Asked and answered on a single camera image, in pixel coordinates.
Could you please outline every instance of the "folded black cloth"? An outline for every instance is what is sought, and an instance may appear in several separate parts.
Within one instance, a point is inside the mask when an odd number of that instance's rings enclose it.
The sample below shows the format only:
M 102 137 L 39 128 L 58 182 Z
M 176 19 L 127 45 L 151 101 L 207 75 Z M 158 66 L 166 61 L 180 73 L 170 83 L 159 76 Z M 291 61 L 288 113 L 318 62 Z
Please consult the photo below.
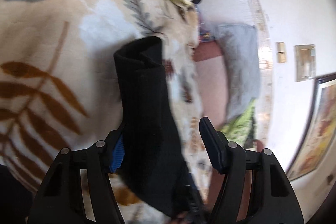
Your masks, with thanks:
M 140 199 L 175 217 L 189 210 L 181 193 L 191 175 L 169 108 L 161 39 L 133 41 L 114 60 L 125 125 L 125 156 L 118 172 Z

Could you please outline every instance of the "green fabric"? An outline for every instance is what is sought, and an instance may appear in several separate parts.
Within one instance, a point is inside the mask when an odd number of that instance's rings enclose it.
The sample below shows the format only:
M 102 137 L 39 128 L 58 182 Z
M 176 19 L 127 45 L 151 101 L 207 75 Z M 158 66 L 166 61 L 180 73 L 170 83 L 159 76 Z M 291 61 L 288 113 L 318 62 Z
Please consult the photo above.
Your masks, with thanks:
M 230 123 L 226 124 L 219 131 L 223 132 L 225 137 L 229 141 L 236 142 L 243 147 L 251 127 L 253 126 L 252 117 L 254 114 L 254 105 L 255 99 L 251 100 L 247 109 L 238 116 L 236 119 L 233 119 Z

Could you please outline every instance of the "floral blanket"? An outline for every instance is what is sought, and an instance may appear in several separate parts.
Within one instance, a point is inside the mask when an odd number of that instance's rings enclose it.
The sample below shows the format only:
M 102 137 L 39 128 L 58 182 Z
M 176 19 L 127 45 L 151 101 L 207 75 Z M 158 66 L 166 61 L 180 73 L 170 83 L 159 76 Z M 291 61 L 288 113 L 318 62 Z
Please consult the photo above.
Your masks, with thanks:
M 87 148 L 118 127 L 113 53 L 156 35 L 182 153 L 206 198 L 211 165 L 198 131 L 193 8 L 168 0 L 0 0 L 0 10 L 0 156 L 24 186 L 36 191 L 61 148 Z M 126 221 L 166 221 L 117 175 L 111 183 Z M 87 209 L 88 195 L 84 201 Z

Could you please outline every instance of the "gray cloth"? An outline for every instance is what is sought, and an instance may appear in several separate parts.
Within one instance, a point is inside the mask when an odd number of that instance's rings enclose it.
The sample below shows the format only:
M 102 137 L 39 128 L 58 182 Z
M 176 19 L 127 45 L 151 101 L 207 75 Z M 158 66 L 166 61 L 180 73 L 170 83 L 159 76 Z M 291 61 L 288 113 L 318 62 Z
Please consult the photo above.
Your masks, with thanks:
M 227 70 L 229 100 L 226 122 L 242 114 L 260 92 L 258 39 L 255 26 L 225 24 L 215 28 Z

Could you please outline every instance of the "picture frame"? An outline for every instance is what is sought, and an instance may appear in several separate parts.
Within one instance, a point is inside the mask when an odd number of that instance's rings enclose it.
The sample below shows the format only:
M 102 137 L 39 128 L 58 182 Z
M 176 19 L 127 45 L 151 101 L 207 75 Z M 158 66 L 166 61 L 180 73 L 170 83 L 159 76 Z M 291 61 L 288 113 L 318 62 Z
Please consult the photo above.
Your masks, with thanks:
M 336 73 L 315 79 L 314 95 L 305 134 L 287 172 L 290 181 L 315 170 L 336 130 Z

